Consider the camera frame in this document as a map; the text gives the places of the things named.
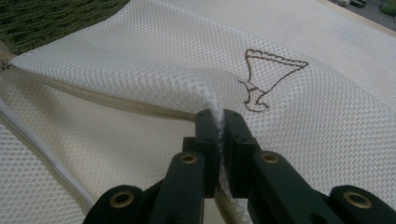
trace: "mesh laundry bag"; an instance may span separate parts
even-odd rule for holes
[[[395,50],[394,33],[325,2],[134,0],[15,57],[2,72],[2,121],[64,186],[53,198],[84,213],[114,186],[163,178],[206,108],[220,132],[223,108],[241,113],[314,189],[355,185],[395,208]],[[246,201],[220,181],[220,206],[249,223]]]

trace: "green woven fabric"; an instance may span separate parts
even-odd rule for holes
[[[129,0],[0,0],[0,39],[14,54],[114,15]]]

